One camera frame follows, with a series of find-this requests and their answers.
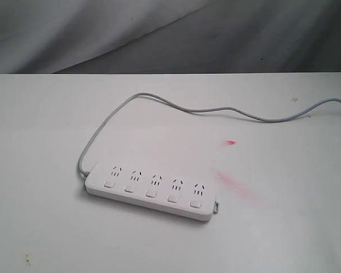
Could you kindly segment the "white five-outlet power strip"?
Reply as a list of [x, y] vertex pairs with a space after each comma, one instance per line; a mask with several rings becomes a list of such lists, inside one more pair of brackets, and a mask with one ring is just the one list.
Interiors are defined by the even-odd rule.
[[98, 163], [85, 179], [88, 193], [208, 222], [219, 212], [215, 187], [205, 181], [123, 163]]

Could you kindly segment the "grey backdrop cloth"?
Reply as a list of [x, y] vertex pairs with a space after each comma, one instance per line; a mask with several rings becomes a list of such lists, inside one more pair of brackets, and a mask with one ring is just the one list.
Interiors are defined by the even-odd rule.
[[0, 73], [341, 72], [341, 1], [0, 1]]

